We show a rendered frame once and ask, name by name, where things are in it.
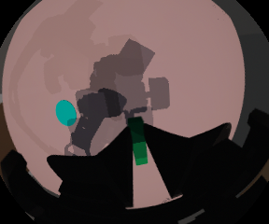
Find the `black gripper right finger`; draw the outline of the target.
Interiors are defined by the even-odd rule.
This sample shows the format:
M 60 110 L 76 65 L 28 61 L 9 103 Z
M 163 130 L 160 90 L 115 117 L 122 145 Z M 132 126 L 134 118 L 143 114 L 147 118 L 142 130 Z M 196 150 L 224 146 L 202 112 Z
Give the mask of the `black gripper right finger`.
M 171 199 L 183 195 L 180 190 L 190 175 L 195 157 L 229 138 L 231 131 L 231 123 L 221 123 L 220 126 L 194 137 L 183 137 L 162 131 L 148 123 L 143 124 L 149 153 L 152 154 Z

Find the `green rectangular post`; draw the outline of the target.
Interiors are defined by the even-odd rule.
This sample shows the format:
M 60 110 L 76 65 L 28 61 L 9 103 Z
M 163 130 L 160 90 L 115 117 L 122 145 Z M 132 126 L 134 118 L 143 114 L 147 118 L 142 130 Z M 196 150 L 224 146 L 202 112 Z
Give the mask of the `green rectangular post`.
M 130 127 L 132 138 L 132 150 L 134 151 L 135 165 L 147 164 L 147 143 L 143 133 L 143 122 L 141 116 L 128 117 L 128 127 Z

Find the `cyan circle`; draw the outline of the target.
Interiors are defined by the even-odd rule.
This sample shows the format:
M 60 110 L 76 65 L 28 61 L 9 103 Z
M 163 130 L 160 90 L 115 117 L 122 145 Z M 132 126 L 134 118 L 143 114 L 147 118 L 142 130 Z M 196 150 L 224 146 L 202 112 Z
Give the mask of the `cyan circle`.
M 74 105 L 70 102 L 62 100 L 55 108 L 56 116 L 64 126 L 72 126 L 76 122 L 76 112 Z

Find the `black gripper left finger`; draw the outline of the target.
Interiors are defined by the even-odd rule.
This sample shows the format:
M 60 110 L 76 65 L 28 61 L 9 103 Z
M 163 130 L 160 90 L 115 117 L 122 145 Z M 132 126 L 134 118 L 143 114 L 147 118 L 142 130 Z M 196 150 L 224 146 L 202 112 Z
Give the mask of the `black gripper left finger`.
M 130 127 L 124 127 L 112 143 L 96 156 L 51 154 L 47 162 L 61 180 L 107 184 L 113 193 L 119 195 L 117 198 L 126 204 L 126 208 L 134 206 L 134 162 Z

